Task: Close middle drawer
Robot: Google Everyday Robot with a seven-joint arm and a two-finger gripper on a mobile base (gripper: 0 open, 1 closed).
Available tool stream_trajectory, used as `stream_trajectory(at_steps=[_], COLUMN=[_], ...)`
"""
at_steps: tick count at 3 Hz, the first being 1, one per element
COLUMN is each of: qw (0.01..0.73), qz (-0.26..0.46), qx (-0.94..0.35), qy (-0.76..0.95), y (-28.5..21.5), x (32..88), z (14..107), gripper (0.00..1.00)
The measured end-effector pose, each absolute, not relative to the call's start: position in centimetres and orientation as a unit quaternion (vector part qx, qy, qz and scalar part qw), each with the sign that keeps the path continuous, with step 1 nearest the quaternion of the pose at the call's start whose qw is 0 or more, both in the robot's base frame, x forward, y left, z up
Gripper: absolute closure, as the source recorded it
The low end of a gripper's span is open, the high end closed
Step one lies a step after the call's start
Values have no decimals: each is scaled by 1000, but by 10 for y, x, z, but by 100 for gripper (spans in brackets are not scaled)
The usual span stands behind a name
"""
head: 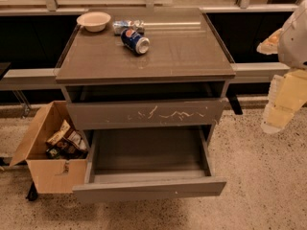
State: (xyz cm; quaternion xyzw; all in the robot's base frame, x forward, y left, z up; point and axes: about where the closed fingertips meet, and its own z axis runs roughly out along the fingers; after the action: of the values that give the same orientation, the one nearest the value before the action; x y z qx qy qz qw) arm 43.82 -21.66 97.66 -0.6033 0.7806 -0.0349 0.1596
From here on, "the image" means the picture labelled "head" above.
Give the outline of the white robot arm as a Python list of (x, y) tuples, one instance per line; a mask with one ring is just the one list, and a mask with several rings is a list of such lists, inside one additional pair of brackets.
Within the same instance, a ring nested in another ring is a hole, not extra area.
[(293, 119), (307, 103), (307, 1), (299, 4), (284, 25), (257, 46), (264, 55), (277, 54), (290, 67), (284, 76), (274, 75), (261, 128), (274, 134)]

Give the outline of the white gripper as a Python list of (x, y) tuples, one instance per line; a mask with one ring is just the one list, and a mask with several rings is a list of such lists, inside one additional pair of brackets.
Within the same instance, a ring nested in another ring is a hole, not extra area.
[[(256, 51), (277, 55), (281, 33), (282, 29), (276, 30), (257, 46)], [(274, 75), (268, 98), (272, 105), (267, 104), (264, 109), (261, 128), (267, 134), (275, 134), (293, 119), (292, 112), (297, 112), (307, 102), (307, 71), (292, 70), (284, 76)]]

